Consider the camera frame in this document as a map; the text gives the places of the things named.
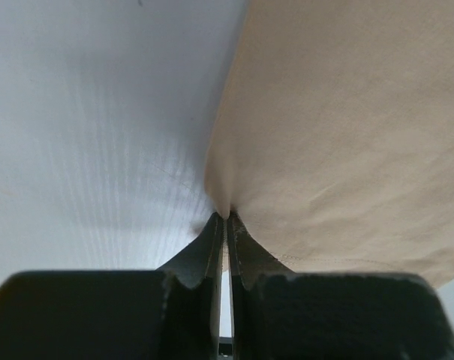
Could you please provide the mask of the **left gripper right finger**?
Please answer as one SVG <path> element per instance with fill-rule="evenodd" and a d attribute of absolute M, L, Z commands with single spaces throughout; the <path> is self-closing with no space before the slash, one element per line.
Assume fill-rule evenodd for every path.
<path fill-rule="evenodd" d="M 295 272 L 227 219 L 235 359 L 454 359 L 434 289 L 402 272 Z"/>

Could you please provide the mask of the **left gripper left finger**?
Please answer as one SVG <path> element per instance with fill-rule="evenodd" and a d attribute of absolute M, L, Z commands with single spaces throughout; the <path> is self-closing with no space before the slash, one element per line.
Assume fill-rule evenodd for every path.
<path fill-rule="evenodd" d="M 0 286 L 0 359 L 216 359 L 223 222 L 156 270 L 22 271 Z"/>

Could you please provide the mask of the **beige t shirt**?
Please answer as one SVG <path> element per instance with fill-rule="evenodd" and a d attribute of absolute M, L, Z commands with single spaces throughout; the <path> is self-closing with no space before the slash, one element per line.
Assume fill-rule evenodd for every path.
<path fill-rule="evenodd" d="M 252 1 L 204 184 L 297 271 L 452 280 L 454 1 Z"/>

